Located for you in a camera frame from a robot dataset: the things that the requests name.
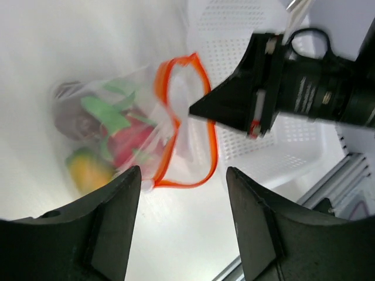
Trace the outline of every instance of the yellow fruit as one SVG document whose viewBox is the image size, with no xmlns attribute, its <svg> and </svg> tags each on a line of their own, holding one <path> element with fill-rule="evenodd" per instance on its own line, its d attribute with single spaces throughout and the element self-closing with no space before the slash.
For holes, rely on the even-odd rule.
<svg viewBox="0 0 375 281">
<path fill-rule="evenodd" d="M 89 149 L 74 152 L 66 164 L 77 188 L 85 194 L 105 186 L 115 173 Z"/>
</svg>

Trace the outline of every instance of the orange trim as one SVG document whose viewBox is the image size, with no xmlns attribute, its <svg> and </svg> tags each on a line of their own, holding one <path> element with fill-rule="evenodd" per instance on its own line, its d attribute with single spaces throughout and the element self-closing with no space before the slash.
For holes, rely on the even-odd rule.
<svg viewBox="0 0 375 281">
<path fill-rule="evenodd" d="M 214 122 L 207 123 L 207 131 L 209 134 L 209 142 L 210 142 L 210 154 L 211 154 L 211 168 L 208 175 L 201 181 L 194 183 L 194 184 L 183 184 L 178 183 L 170 180 L 164 180 L 164 176 L 168 170 L 169 164 L 172 159 L 173 149 L 176 144 L 178 130 L 181 125 L 181 121 L 178 116 L 173 112 L 171 106 L 169 105 L 169 98 L 168 98 L 168 89 L 169 89 L 169 80 L 171 79 L 172 69 L 174 66 L 178 64 L 180 66 L 188 66 L 192 65 L 197 73 L 199 74 L 200 78 L 203 81 L 204 87 L 204 94 L 208 94 L 211 92 L 211 85 L 209 78 L 207 76 L 206 71 L 204 70 L 202 63 L 200 62 L 199 56 L 197 53 L 193 53 L 191 56 L 186 57 L 178 57 L 173 60 L 167 61 L 162 63 L 159 66 L 157 71 L 155 82 L 154 82 L 154 89 L 156 96 L 160 99 L 160 101 L 166 107 L 168 114 L 171 116 L 173 120 L 173 126 L 175 129 L 175 134 L 169 140 L 164 153 L 162 155 L 162 160 L 159 166 L 159 169 L 156 171 L 154 176 L 155 187 L 173 187 L 173 188 L 180 188 L 180 189 L 191 189 L 197 186 L 202 185 L 203 183 L 207 182 L 213 175 L 216 170 L 217 162 L 218 162 L 218 152 L 217 152 L 217 139 L 216 139 L 216 131 Z"/>
</svg>

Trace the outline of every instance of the perforated basket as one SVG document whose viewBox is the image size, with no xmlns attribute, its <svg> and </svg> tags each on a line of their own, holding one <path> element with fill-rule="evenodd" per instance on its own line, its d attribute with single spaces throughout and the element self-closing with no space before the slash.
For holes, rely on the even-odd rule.
<svg viewBox="0 0 375 281">
<path fill-rule="evenodd" d="M 282 32 L 288 20 L 278 0 L 189 3 L 190 27 L 196 29 L 190 38 L 198 34 L 200 55 L 214 87 L 237 67 L 253 31 Z M 303 24 L 308 25 L 308 18 Z M 302 52 L 313 53 L 311 37 L 299 38 L 296 44 Z M 256 140 L 220 126 L 217 133 L 223 181 L 227 167 L 235 166 L 268 188 L 307 175 L 307 185 L 312 185 L 343 156 L 334 125 L 292 116 L 279 116 L 271 132 Z"/>
</svg>

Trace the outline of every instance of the transparent plastic bag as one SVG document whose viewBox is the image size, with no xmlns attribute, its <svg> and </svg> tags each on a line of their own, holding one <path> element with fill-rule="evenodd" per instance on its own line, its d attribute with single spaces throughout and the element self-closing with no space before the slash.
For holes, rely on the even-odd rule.
<svg viewBox="0 0 375 281">
<path fill-rule="evenodd" d="M 199 89 L 203 95 L 210 84 L 197 54 L 112 80 L 59 85 L 53 120 L 70 148 L 64 158 L 78 189 L 98 189 L 134 165 L 141 168 L 145 189 L 195 187 L 208 180 L 217 165 L 214 125 L 207 124 L 207 138 L 202 138 L 211 152 L 205 163 L 209 170 L 200 180 L 205 169 L 197 166 L 189 137 L 189 103 Z M 181 169 L 173 172 L 173 180 L 165 180 L 175 158 Z"/>
</svg>

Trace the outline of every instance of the orange bag edge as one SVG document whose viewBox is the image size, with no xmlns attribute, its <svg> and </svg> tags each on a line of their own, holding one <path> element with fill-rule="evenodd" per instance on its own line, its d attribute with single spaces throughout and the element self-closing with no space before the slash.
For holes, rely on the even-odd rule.
<svg viewBox="0 0 375 281">
<path fill-rule="evenodd" d="M 158 170 L 154 175 L 154 188 L 158 187 L 169 187 L 175 189 L 192 189 L 202 184 L 206 183 L 216 171 L 218 161 L 219 161 L 219 152 L 218 152 L 218 145 L 217 145 L 217 136 L 216 136 L 216 129 L 215 123 L 212 121 L 207 122 L 207 131 L 209 134 L 209 143 L 210 143 L 210 156 L 211 156 L 211 167 L 210 171 L 208 172 L 207 176 L 193 184 L 184 184 L 179 183 L 176 181 L 164 180 L 164 176 L 168 170 L 169 164 L 172 160 L 173 149 L 176 144 L 176 140 L 178 137 L 179 127 L 181 125 L 181 121 L 177 117 L 177 115 L 173 112 L 171 106 L 169 105 L 169 98 L 168 98 L 168 89 L 169 89 L 169 80 L 171 79 L 172 70 L 175 65 L 180 66 L 188 66 L 192 65 L 194 69 L 197 71 L 199 77 L 202 79 L 203 87 L 204 87 L 204 95 L 211 92 L 211 85 L 206 70 L 203 67 L 202 62 L 197 53 L 193 53 L 190 56 L 183 56 L 177 57 L 175 59 L 166 61 L 162 63 L 158 71 L 156 73 L 155 81 L 154 81 L 154 90 L 155 95 L 158 97 L 161 103 L 165 106 L 168 114 L 171 116 L 173 121 L 173 126 L 175 133 L 168 141 L 165 151 L 162 155 L 162 160 L 159 165 Z"/>
</svg>

